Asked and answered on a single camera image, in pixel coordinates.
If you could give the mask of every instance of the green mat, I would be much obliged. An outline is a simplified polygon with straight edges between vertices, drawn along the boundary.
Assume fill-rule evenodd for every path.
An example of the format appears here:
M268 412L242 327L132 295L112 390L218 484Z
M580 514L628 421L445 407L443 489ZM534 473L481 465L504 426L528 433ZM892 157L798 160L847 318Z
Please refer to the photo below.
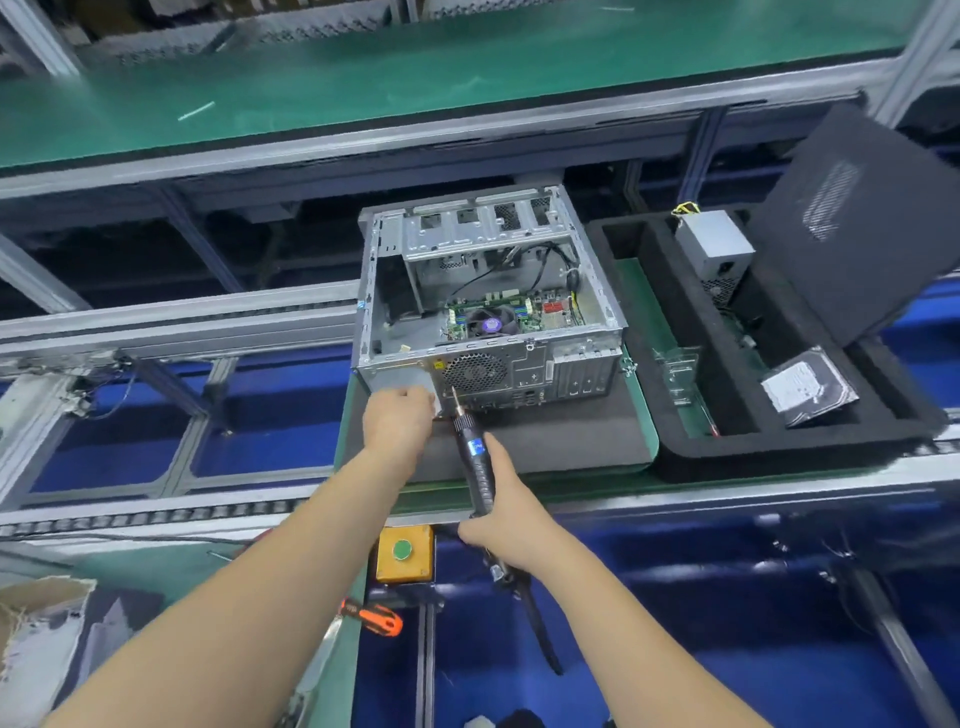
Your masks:
M0 168L890 53L927 2L566 0L9 81Z

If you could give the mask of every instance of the motherboard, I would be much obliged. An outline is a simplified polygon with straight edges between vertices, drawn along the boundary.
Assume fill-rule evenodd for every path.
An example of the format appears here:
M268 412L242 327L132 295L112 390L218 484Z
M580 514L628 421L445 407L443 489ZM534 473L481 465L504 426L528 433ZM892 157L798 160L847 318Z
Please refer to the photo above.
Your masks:
M445 340L513 336L582 323L576 294L570 291L493 291L482 301L459 301L447 309Z

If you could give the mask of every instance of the cardboard box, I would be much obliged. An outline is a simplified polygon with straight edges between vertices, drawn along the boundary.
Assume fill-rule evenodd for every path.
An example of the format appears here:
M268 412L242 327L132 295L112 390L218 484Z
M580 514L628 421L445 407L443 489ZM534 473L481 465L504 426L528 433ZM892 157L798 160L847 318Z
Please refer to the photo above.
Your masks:
M0 589L0 728L39 726L162 606L162 595L69 576Z

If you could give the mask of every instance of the fan grille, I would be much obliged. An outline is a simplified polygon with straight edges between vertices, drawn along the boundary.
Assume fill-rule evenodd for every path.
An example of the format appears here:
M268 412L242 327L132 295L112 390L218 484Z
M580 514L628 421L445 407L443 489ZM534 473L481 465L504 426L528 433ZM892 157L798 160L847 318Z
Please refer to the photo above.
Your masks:
M507 365L501 358L489 353L465 353L446 365L444 376L458 392L486 392L503 382L507 376Z

